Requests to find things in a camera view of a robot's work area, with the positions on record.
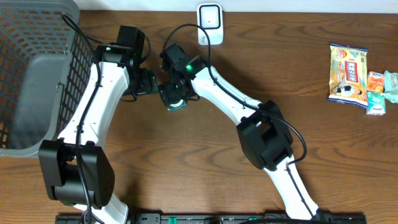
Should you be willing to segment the green white packet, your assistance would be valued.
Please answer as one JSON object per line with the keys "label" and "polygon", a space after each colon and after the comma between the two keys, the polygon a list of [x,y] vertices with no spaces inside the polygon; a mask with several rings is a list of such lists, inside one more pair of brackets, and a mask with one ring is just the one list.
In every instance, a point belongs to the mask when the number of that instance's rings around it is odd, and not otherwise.
{"label": "green white packet", "polygon": [[382,95],[382,93],[368,91],[367,97],[368,97],[368,108],[366,110],[367,115],[382,116],[386,113],[385,98]]}

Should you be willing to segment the orange small packet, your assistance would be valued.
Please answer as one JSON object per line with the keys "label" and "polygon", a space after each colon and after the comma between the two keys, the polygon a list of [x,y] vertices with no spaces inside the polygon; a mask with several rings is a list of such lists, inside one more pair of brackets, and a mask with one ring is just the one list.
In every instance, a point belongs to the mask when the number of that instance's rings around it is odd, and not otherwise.
{"label": "orange small packet", "polygon": [[385,75],[383,73],[369,72],[367,78],[367,91],[383,93]]}

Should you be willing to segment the light blue small packet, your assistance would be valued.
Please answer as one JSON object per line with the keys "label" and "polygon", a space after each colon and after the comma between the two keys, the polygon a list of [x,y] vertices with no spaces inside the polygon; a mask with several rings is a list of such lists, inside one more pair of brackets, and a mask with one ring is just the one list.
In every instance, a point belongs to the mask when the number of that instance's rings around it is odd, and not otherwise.
{"label": "light blue small packet", "polygon": [[387,70],[384,72],[385,81],[384,81],[384,97],[391,103],[397,103],[397,73],[391,73]]}

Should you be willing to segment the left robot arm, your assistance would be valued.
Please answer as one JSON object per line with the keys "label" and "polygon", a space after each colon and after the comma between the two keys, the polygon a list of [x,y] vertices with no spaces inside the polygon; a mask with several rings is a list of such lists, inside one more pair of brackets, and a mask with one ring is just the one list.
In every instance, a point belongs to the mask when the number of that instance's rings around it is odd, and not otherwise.
{"label": "left robot arm", "polygon": [[126,223],[128,206],[114,194],[115,173],[104,152],[106,135],[122,96],[156,94],[157,79],[142,68],[149,39],[121,26],[118,38],[93,53],[90,80],[71,120],[38,155],[49,199],[82,210],[82,223]]}

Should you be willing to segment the large yellow snack bag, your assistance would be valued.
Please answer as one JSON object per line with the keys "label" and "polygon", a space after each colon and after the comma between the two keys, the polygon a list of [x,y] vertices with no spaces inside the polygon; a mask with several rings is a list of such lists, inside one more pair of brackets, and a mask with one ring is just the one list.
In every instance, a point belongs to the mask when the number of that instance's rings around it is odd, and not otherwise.
{"label": "large yellow snack bag", "polygon": [[368,107],[367,53],[363,47],[330,44],[329,101]]}

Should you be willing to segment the dark green round-label packet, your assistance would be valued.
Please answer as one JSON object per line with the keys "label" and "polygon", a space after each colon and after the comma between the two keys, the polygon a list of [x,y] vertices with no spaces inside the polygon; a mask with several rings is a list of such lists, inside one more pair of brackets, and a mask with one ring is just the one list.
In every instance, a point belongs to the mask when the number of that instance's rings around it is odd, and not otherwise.
{"label": "dark green round-label packet", "polygon": [[185,100],[180,100],[176,103],[171,103],[168,105],[167,109],[169,112],[174,112],[177,110],[181,110],[187,107],[187,103]]}

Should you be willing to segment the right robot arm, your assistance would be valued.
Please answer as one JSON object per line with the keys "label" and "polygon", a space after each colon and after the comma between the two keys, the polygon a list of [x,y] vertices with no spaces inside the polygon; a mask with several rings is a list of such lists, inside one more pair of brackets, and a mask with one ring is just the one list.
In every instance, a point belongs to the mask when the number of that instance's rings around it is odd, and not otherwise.
{"label": "right robot arm", "polygon": [[245,95],[226,81],[201,56],[190,58],[177,44],[160,53],[162,69],[170,80],[159,87],[169,111],[187,106],[188,101],[204,98],[219,108],[236,126],[244,155],[259,170],[265,171],[285,205],[288,217],[314,220],[319,207],[311,199],[297,168],[292,149],[297,130],[283,118],[271,100],[262,103]]}

